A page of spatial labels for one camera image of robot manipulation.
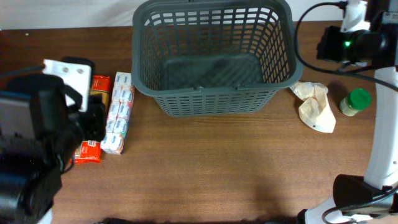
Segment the beige paper bag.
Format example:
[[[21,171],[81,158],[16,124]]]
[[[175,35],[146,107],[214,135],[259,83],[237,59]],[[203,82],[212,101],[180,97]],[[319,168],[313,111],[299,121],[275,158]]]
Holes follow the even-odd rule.
[[[290,89],[303,101],[298,108],[299,118],[309,128],[321,133],[332,133],[336,118],[328,101],[328,88],[321,83],[296,82]]]

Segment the grey plastic shopping basket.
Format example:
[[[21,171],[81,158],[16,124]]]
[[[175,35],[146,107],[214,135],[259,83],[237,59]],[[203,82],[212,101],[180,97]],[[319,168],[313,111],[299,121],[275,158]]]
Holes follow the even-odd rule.
[[[285,1],[146,1],[132,24],[132,82],[170,116],[259,111],[303,73]]]

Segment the green lid glass jar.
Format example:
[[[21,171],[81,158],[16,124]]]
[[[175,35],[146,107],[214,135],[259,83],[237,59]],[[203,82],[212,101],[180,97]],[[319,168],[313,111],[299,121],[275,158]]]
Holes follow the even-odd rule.
[[[344,115],[354,116],[368,108],[371,103],[370,93],[365,89],[357,88],[340,101],[339,107]]]

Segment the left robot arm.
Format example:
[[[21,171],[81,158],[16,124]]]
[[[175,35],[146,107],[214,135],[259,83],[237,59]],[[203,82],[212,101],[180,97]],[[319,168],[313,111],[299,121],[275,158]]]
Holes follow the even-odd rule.
[[[105,137],[94,73],[91,60],[64,57],[1,74],[2,223],[49,223],[77,147]]]

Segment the red spaghetti packet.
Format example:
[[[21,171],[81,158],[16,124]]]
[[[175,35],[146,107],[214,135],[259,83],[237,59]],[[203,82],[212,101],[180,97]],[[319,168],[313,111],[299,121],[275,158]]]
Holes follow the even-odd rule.
[[[107,116],[109,106],[109,95],[111,91],[111,79],[108,76],[95,75],[93,84],[89,91],[89,103],[86,113],[91,113],[93,117],[95,106],[99,105],[99,98],[104,106],[104,114]],[[75,150],[75,163],[83,164],[88,162],[101,162],[100,142],[94,140],[83,141]]]

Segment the tissue multipack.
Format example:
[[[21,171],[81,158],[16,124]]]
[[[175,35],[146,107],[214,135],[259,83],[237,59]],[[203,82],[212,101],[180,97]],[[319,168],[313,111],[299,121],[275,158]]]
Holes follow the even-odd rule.
[[[123,153],[134,102],[134,91],[131,74],[117,72],[106,120],[106,135],[100,143],[100,148],[107,154],[121,155]]]

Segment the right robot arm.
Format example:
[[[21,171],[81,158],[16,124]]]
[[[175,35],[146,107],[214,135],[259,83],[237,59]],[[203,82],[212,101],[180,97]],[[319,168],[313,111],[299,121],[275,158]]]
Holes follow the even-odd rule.
[[[326,28],[317,58],[345,65],[370,61],[361,69],[331,71],[376,85],[373,148],[364,176],[340,174],[333,195],[302,210],[297,223],[364,223],[397,215],[397,1],[333,2],[344,11],[341,27]]]

